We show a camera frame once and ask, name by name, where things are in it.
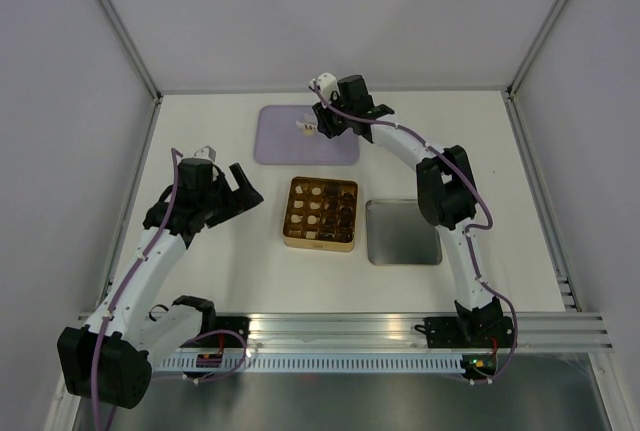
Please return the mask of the gold chocolate box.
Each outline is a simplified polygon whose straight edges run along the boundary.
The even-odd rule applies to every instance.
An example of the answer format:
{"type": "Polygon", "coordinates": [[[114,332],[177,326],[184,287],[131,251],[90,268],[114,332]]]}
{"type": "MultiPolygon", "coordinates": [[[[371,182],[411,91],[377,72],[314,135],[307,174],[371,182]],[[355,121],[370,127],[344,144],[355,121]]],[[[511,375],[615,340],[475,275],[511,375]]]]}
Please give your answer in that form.
{"type": "Polygon", "coordinates": [[[286,199],[284,222],[282,227],[284,244],[295,249],[342,253],[351,252],[355,247],[358,194],[359,186],[355,181],[303,176],[294,177],[291,180],[290,189],[286,199]],[[301,186],[304,189],[305,193],[302,195],[296,194],[294,191],[296,186],[301,186]],[[321,189],[320,195],[314,196],[311,194],[311,189],[314,187],[321,189]],[[339,195],[336,198],[326,196],[326,192],[331,189],[335,189],[339,192],[339,195]],[[354,199],[342,200],[341,195],[344,193],[351,193],[354,196],[354,199]],[[293,203],[296,200],[303,201],[304,207],[301,209],[294,209],[293,203]],[[320,203],[321,208],[318,210],[310,209],[309,205],[312,202],[320,203]],[[335,211],[329,212],[326,210],[326,206],[329,203],[335,203],[337,205],[335,211]],[[342,214],[340,212],[340,209],[343,206],[350,207],[353,213],[349,215],[342,214]],[[303,218],[302,222],[298,224],[292,223],[291,217],[293,215],[301,216],[303,218]],[[318,223],[308,224],[309,216],[317,216],[319,218],[318,223]],[[337,220],[336,226],[325,226],[324,221],[327,218],[335,218],[337,220]],[[353,226],[351,228],[342,228],[339,226],[341,220],[351,220],[353,222],[353,226]],[[307,231],[316,232],[316,239],[306,240],[305,234],[307,231]],[[335,233],[336,241],[325,240],[325,233],[335,233]],[[352,233],[353,240],[350,242],[341,241],[339,238],[339,235],[341,233],[352,233]]]}

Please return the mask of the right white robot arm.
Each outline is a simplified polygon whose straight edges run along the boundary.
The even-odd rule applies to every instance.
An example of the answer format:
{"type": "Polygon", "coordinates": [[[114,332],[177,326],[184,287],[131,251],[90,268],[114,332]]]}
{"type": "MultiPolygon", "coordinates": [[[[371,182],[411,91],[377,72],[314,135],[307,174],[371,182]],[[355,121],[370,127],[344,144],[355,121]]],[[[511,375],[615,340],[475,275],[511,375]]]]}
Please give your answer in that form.
{"type": "Polygon", "coordinates": [[[451,266],[459,339],[469,346],[507,342],[510,321],[483,277],[476,251],[477,232],[491,228],[493,218],[464,148],[438,147],[400,123],[392,108],[374,103],[360,75],[338,79],[324,73],[309,89],[319,99],[313,111],[321,134],[332,139],[350,129],[415,172],[419,211],[436,229],[451,266]]]}

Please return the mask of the white tongs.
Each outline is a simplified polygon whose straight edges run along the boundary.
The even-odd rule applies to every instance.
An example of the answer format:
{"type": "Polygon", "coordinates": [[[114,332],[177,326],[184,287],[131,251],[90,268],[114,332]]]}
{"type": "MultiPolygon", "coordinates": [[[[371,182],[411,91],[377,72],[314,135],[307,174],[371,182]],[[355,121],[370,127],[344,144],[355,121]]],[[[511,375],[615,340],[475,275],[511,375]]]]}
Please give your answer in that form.
{"type": "Polygon", "coordinates": [[[303,133],[303,130],[313,128],[317,132],[317,125],[309,122],[296,121],[296,127],[303,133]]]}

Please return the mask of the silver tin lid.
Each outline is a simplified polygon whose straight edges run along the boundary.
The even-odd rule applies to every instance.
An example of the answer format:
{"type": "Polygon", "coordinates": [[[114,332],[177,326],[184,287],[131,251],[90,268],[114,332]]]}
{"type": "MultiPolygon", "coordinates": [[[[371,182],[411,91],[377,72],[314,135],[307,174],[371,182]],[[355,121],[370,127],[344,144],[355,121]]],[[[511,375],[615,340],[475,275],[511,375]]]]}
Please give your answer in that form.
{"type": "Polygon", "coordinates": [[[367,256],[372,264],[436,266],[442,262],[438,232],[422,216],[416,200],[369,200],[365,215],[367,256]]]}

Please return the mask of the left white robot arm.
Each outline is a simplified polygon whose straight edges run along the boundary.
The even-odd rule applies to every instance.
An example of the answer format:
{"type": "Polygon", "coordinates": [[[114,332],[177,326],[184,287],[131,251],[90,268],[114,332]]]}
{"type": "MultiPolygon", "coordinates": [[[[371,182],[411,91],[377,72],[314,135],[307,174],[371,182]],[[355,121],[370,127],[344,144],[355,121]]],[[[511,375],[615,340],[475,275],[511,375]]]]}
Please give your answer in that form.
{"type": "Polygon", "coordinates": [[[263,200],[238,163],[223,172],[209,158],[178,158],[172,183],[146,212],[127,270],[83,325],[66,327],[58,338],[66,390],[132,409],[146,394],[153,371],[179,347],[212,344],[218,323],[209,299],[181,295],[162,317],[149,320],[148,314],[200,232],[263,200]]]}

